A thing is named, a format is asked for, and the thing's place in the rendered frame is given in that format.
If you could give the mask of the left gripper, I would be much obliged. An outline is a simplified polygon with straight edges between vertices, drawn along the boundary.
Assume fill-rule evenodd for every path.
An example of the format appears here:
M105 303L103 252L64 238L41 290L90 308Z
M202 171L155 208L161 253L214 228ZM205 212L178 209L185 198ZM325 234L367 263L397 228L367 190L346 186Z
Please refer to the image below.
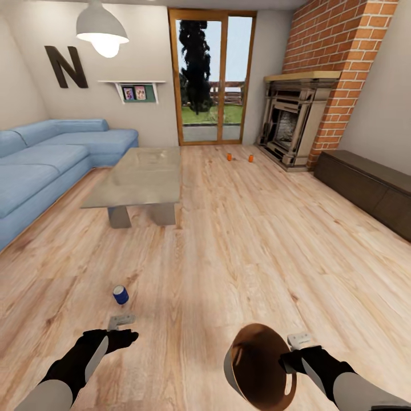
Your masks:
M114 344L110 352L116 351L122 348L128 348L131 343L135 342L138 337L138 332L131 332L131 329L125 329L123 331L111 331L114 336Z

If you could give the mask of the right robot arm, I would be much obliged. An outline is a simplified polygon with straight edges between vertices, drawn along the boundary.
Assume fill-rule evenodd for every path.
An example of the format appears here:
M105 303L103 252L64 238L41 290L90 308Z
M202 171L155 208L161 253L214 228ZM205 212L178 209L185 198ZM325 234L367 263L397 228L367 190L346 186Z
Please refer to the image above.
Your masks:
M279 359L286 374L308 375L340 411L411 411L409 402L376 387L321 345L301 349L301 344L311 340L307 332L287 336L291 352L281 354Z

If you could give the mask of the trash can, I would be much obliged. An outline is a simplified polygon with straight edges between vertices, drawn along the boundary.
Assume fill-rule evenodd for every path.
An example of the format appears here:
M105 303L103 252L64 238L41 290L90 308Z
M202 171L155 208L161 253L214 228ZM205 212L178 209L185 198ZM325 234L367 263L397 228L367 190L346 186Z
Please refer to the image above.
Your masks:
M286 411L297 390L297 373L286 396L287 374L279 364L289 345L271 327L248 324L238 331L225 358L224 375L231 387L258 411Z

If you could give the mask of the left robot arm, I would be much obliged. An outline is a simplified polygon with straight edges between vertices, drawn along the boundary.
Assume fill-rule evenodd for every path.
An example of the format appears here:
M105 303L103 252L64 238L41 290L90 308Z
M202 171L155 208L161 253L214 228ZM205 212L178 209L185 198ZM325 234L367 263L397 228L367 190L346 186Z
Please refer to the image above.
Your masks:
M12 411L69 411L81 388L107 353L128 348L138 332L119 330L119 325L131 324L136 315L112 316L107 329L83 332L75 346L56 360L47 375Z

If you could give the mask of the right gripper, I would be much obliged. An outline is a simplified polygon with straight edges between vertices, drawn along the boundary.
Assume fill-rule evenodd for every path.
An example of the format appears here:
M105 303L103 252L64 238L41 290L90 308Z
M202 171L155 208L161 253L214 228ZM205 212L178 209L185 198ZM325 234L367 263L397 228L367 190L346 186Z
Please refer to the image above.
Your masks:
M280 355L279 364L285 369L286 374L304 374L297 361L297 357L300 352L301 350L295 350L293 352L287 352Z

